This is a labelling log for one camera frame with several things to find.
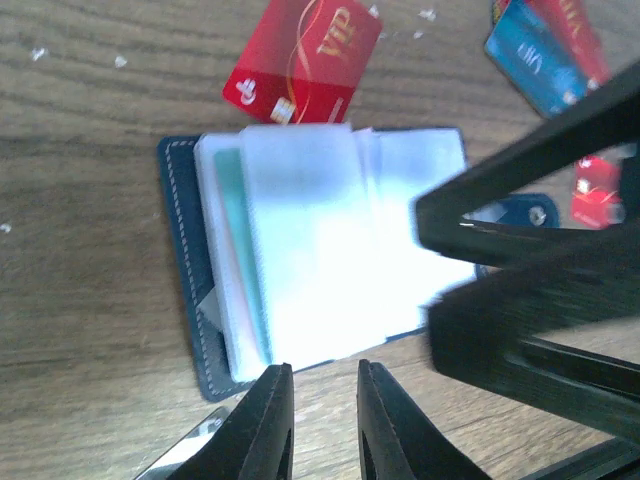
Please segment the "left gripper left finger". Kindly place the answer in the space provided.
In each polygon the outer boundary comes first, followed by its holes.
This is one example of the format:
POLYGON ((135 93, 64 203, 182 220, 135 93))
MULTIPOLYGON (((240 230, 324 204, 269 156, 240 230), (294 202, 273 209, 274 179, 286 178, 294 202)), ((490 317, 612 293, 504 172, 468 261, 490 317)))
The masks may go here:
POLYGON ((294 384, 289 364, 271 365, 205 446, 172 479, 290 479, 294 384))

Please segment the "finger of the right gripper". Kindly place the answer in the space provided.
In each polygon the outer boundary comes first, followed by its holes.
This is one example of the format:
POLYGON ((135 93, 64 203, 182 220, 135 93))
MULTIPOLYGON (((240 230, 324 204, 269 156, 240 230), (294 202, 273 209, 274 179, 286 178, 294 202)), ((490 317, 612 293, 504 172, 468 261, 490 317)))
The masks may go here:
POLYGON ((428 309, 433 367, 636 443, 639 367, 541 334, 639 312, 639 258, 557 252, 459 287, 428 309))
POLYGON ((563 229, 544 194, 520 188, 608 147, 639 138, 639 66, 528 136, 464 171, 414 203, 422 247, 471 263, 503 267, 578 236, 563 229))

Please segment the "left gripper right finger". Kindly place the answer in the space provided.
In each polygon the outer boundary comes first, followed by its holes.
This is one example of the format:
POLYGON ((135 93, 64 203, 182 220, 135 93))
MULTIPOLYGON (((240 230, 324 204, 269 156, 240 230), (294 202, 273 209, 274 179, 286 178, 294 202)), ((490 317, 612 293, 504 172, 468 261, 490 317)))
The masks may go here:
POLYGON ((363 479, 487 479, 429 420, 379 362, 358 364, 357 423, 363 479))

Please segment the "navy blue card holder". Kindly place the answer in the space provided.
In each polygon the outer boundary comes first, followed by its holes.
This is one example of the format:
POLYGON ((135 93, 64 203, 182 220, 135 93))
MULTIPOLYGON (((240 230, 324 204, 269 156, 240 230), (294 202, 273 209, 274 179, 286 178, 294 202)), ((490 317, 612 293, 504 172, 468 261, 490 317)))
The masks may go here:
POLYGON ((412 204, 467 168, 454 127, 253 125, 157 146, 196 378, 219 402, 272 364, 314 368, 418 333, 485 268, 422 248, 412 204), (214 154, 238 148, 273 362, 252 346, 214 154))

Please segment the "teal VIP card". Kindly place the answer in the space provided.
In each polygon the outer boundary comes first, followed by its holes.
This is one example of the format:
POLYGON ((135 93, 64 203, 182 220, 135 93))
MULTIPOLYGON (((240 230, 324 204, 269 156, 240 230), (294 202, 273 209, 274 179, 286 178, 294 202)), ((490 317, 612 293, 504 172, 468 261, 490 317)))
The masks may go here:
POLYGON ((242 290, 244 304, 248 310, 248 326, 242 327, 241 332, 244 336, 252 334, 251 343, 258 358, 268 365, 273 362, 273 353, 258 279, 240 150, 220 150, 214 154, 213 159, 220 201, 233 250, 228 257, 233 260, 239 274, 236 284, 242 290))

